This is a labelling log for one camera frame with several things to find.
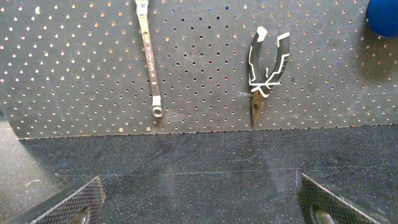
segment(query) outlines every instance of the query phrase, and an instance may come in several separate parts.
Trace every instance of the black and white handle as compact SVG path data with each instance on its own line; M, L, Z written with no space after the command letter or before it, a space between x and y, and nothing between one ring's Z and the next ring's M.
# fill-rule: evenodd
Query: black and white handle
M289 61L289 33L282 34L277 38L278 56L274 69L271 75L268 75L268 68L266 68L266 75L260 74L260 50L262 42L267 35L267 30L263 27L258 27L256 35L250 46L249 52L249 85L251 92L259 91L260 94L266 98L269 95L271 88L274 85L280 85L278 82L287 62Z

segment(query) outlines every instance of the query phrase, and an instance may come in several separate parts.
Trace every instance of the blue object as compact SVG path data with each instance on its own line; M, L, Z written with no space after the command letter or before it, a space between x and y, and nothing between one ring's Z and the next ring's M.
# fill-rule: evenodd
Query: blue object
M371 0L368 6L371 29L382 37L398 37L398 0Z

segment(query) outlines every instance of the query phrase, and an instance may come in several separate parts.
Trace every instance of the speckled black surface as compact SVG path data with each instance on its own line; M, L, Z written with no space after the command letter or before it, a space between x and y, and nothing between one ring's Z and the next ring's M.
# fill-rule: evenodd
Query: speckled black surface
M0 117L0 223L101 175L102 223L302 223L300 173L398 212L398 128L18 141Z

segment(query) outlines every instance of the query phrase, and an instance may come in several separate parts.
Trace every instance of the metal wrench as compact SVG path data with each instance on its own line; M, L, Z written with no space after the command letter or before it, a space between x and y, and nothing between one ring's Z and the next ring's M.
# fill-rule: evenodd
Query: metal wrench
M152 114L156 118L163 115L162 105L160 103L160 91L157 84L156 69L154 63L154 53L150 42L149 26L148 26L148 3L149 0L136 0L137 16L141 27L142 40L144 41L145 55L147 57L148 71L150 76L150 84L152 87Z

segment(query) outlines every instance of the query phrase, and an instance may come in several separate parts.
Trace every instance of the pegboard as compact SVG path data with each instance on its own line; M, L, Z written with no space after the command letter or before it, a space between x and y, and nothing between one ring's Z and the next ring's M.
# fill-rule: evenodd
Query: pegboard
M2 1L0 100L19 138L250 130L248 50L290 32L285 74L255 129L392 124L396 40L366 26L368 1L156 0L149 27L164 117L134 1Z

